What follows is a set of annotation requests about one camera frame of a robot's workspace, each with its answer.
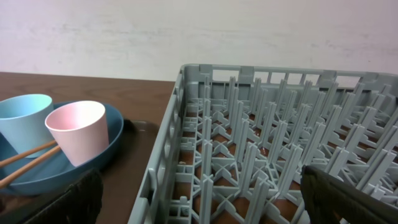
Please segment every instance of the white wall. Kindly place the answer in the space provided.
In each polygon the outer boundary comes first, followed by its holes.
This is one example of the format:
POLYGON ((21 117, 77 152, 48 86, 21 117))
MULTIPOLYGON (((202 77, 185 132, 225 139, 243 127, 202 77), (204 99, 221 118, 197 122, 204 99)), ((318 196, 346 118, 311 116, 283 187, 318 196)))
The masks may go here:
POLYGON ((396 0, 0 0, 0 70, 175 80, 185 63, 398 73, 396 0))

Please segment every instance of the teal cup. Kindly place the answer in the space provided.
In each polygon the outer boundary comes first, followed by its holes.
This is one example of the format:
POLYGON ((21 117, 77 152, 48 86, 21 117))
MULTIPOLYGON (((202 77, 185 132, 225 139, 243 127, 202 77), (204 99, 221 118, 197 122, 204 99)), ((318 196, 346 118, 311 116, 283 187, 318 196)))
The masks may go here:
MULTIPOLYGON (((51 97, 43 94, 16 96, 0 102, 0 133, 23 153, 53 140, 45 119, 54 110, 51 97)), ((27 156, 41 156, 48 149, 27 156)))

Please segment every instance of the wooden chopstick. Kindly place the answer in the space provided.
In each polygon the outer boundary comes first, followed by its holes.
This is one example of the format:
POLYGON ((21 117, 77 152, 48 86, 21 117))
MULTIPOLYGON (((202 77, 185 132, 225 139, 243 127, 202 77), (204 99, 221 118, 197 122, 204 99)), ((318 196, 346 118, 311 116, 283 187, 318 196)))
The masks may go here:
POLYGON ((27 157, 27 156, 29 156, 29 155, 35 153, 35 152, 39 152, 39 151, 45 149, 46 147, 50 147, 50 146, 52 146, 52 145, 54 145, 54 144, 56 144, 55 140, 50 141, 50 142, 48 142, 48 143, 45 143, 44 145, 39 146, 39 147, 36 147, 36 148, 31 149, 31 150, 29 150, 29 151, 26 151, 26 152, 23 152, 23 153, 21 153, 21 154, 18 154, 18 155, 16 155, 16 156, 12 156, 12 157, 10 157, 10 158, 8 158, 8 159, 5 159, 5 160, 3 160, 3 161, 0 161, 0 168, 6 166, 6 165, 8 165, 8 164, 11 164, 11 163, 13 163, 13 162, 15 162, 15 161, 17 161, 17 160, 19 160, 19 159, 25 158, 25 157, 27 157))
POLYGON ((46 153, 42 154, 38 158, 34 159, 32 162, 24 165, 23 167, 19 168, 18 170, 16 170, 12 174, 8 175, 3 180, 0 180, 0 189, 5 188, 13 180, 17 179, 19 176, 21 176, 22 174, 26 173, 31 168, 35 167, 37 164, 39 164, 39 163, 43 162, 44 160, 48 159, 49 157, 53 156, 60 149, 61 149, 60 146, 55 146, 54 148, 52 148, 49 151, 47 151, 46 153))

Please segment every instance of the plastic crate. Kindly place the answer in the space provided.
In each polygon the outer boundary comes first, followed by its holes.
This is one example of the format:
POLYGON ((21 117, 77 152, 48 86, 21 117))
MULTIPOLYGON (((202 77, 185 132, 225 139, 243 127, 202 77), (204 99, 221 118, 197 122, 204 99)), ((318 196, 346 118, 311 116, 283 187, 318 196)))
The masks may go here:
POLYGON ((308 223, 309 164, 397 206, 391 86, 386 73, 184 65, 129 223, 308 223))

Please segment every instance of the plate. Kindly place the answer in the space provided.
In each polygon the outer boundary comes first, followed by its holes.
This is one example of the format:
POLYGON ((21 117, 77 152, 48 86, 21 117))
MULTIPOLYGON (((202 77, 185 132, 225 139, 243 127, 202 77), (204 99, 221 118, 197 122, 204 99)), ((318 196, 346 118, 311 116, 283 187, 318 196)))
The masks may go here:
MULTIPOLYGON (((71 102, 54 104, 57 109, 71 102)), ((106 122, 108 124, 109 146, 101 154, 74 167, 66 155, 60 151, 43 163, 35 166, 18 179, 14 180, 7 188, 0 189, 2 194, 13 195, 37 195, 63 187, 79 178, 86 170, 100 169, 112 158, 114 152, 120 145, 120 136, 123 130, 123 117, 121 113, 111 105, 104 104, 106 110, 106 122)), ((0 161, 15 156, 17 152, 11 147, 6 139, 0 134, 0 161)), ((0 168, 0 179, 28 164, 33 159, 20 159, 12 164, 0 168)))

